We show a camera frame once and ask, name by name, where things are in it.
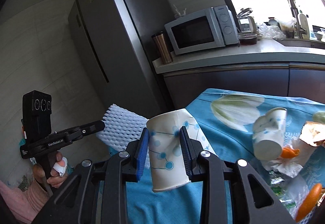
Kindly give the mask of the person's left hand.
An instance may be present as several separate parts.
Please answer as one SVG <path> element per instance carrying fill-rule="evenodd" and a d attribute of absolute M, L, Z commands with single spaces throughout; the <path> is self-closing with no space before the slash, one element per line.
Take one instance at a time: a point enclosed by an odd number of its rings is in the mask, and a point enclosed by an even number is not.
<path fill-rule="evenodd" d="M 56 152 L 56 163 L 60 166 L 64 166 L 65 162 L 63 161 L 63 155 L 61 152 Z M 41 187 L 45 188 L 43 183 L 43 178 L 45 177 L 45 172 L 43 168 L 39 164 L 34 164 L 32 168 L 32 173 L 35 180 L 41 185 Z M 63 182 L 67 179 L 68 174 L 65 172 L 62 176 L 55 169 L 51 170 L 51 177 L 47 179 L 47 183 L 53 188 L 59 188 Z"/>

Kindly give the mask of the pink sleeved left forearm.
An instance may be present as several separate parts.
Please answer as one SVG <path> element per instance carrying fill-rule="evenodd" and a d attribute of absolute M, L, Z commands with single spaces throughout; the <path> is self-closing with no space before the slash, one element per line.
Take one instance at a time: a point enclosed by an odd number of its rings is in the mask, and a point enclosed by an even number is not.
<path fill-rule="evenodd" d="M 32 223 L 50 198 L 36 180 L 24 192 L 19 188 L 9 188 L 1 182 L 1 195 L 13 215 L 22 223 Z"/>

